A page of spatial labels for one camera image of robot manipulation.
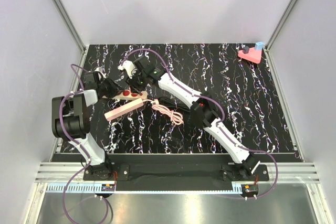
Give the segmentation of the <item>beige power strip red sockets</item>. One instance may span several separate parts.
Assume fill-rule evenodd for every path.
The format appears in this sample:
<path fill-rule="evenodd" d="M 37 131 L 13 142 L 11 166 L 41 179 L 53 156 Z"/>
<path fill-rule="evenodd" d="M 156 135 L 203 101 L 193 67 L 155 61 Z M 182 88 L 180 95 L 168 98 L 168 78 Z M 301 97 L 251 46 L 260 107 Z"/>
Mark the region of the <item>beige power strip red sockets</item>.
<path fill-rule="evenodd" d="M 115 99 L 115 100 L 136 100 L 136 99 L 142 99 L 145 100 L 148 98 L 148 93 L 146 91 L 142 91 L 141 93 L 132 93 L 130 90 L 123 90 L 122 92 L 118 93 L 113 98 L 107 98 L 106 96 L 102 97 L 103 99 Z"/>

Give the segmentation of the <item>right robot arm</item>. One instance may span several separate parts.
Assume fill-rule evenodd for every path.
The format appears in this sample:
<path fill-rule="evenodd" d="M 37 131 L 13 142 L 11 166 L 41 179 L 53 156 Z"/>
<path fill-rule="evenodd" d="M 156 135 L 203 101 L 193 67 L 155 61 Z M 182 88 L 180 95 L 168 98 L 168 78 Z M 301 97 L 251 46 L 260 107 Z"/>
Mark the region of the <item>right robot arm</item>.
<path fill-rule="evenodd" d="M 208 92 L 190 88 L 145 56 L 135 61 L 124 60 L 119 69 L 127 73 L 126 82 L 132 91 L 139 93 L 147 85 L 155 85 L 182 101 L 189 108 L 194 125 L 210 134 L 231 156 L 235 172 L 244 180 L 256 176 L 260 161 L 226 128 L 217 113 L 221 106 Z"/>

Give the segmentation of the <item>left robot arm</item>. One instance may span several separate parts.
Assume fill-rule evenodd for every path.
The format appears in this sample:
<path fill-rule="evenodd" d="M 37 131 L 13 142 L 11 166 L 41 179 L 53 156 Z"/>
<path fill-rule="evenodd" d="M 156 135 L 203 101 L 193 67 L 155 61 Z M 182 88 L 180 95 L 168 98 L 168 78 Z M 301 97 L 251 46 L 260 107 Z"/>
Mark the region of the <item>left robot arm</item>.
<path fill-rule="evenodd" d="M 68 142 L 82 155 L 85 175 L 92 180 L 117 179 L 115 165 L 90 133 L 89 107 L 102 98 L 114 98 L 121 87 L 100 68 L 86 72 L 84 89 L 68 96 L 52 98 L 51 129 L 56 138 Z"/>

